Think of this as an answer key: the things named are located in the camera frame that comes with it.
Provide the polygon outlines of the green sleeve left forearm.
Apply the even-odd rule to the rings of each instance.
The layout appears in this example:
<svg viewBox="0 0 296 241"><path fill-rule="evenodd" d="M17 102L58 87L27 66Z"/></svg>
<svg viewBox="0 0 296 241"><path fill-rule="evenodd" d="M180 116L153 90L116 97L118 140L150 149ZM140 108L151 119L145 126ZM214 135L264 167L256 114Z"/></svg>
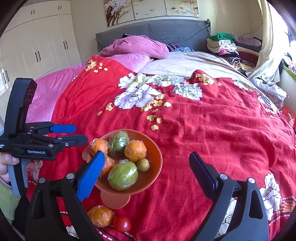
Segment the green sleeve left forearm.
<svg viewBox="0 0 296 241"><path fill-rule="evenodd" d="M0 207L7 221L12 224L15 219L15 211L20 202L21 196L15 196L12 190L1 183L0 186Z"/></svg>

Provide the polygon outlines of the person's left hand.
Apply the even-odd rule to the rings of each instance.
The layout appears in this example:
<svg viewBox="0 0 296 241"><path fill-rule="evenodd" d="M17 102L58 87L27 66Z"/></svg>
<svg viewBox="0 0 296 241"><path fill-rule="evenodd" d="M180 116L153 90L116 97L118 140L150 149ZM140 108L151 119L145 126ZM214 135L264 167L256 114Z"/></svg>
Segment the person's left hand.
<svg viewBox="0 0 296 241"><path fill-rule="evenodd" d="M0 175L5 183L10 182L8 166L15 166L20 162L18 158L11 156L9 153L0 154Z"/></svg>

